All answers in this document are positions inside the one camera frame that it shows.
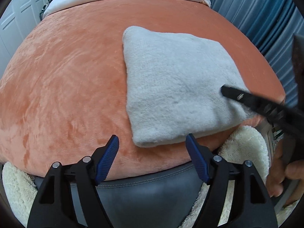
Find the white door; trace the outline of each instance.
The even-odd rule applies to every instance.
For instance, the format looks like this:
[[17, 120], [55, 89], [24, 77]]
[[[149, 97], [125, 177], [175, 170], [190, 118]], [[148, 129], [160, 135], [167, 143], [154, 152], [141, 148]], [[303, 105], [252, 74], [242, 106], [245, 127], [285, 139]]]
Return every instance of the white door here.
[[0, 18], [0, 77], [16, 49], [40, 22], [47, 0], [12, 0]]

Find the fluffy cream rug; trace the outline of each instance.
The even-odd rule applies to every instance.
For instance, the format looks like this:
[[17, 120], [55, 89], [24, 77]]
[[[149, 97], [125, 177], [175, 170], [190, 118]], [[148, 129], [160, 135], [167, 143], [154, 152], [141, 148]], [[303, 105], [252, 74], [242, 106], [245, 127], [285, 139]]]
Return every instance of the fluffy cream rug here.
[[[225, 142], [219, 155], [228, 162], [239, 164], [245, 160], [251, 160], [265, 181], [269, 168], [268, 151], [262, 135], [256, 129], [249, 126], [240, 127]], [[2, 179], [12, 211], [17, 219], [26, 227], [29, 213], [37, 194], [33, 178], [7, 162], [3, 168]], [[206, 184], [202, 185], [197, 201], [179, 228], [191, 228], [193, 226], [204, 203], [208, 189], [209, 187]], [[219, 225], [226, 223], [228, 220], [233, 192], [234, 182], [230, 181]], [[277, 215], [279, 225], [290, 215], [296, 204], [288, 206]]]

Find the gray fleece blanket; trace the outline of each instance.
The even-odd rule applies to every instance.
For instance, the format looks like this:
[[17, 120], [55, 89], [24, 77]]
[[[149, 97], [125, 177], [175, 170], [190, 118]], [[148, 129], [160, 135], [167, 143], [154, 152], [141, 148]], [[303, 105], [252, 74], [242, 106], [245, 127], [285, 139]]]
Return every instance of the gray fleece blanket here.
[[123, 34], [123, 49], [127, 113], [137, 146], [214, 134], [252, 116], [220, 94], [224, 84], [247, 88], [219, 42], [131, 26]]

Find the blue gripper pad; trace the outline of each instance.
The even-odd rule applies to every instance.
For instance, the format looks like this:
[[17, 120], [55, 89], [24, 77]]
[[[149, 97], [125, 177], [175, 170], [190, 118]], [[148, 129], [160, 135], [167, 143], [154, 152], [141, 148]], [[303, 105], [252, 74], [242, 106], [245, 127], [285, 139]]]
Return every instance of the blue gripper pad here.
[[112, 163], [115, 159], [115, 156], [119, 148], [119, 139], [117, 136], [114, 136], [110, 142], [108, 148], [105, 150], [103, 156], [96, 166], [96, 176], [95, 181], [97, 184], [100, 184], [104, 181], [109, 173], [109, 170], [112, 166]]
[[199, 178], [203, 182], [207, 183], [209, 181], [208, 163], [203, 158], [200, 150], [198, 149], [198, 146], [200, 145], [197, 143], [194, 136], [192, 134], [187, 135], [186, 148], [188, 150], [192, 163], [194, 164]]

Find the blue curtain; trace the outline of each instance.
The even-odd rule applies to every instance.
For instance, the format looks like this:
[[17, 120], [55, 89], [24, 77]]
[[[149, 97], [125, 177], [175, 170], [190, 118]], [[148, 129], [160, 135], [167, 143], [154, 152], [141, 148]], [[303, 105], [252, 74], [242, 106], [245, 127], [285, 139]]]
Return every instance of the blue curtain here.
[[292, 36], [304, 35], [304, 19], [292, 0], [211, 0], [212, 9], [242, 31], [265, 56], [286, 92], [297, 104], [291, 63]]

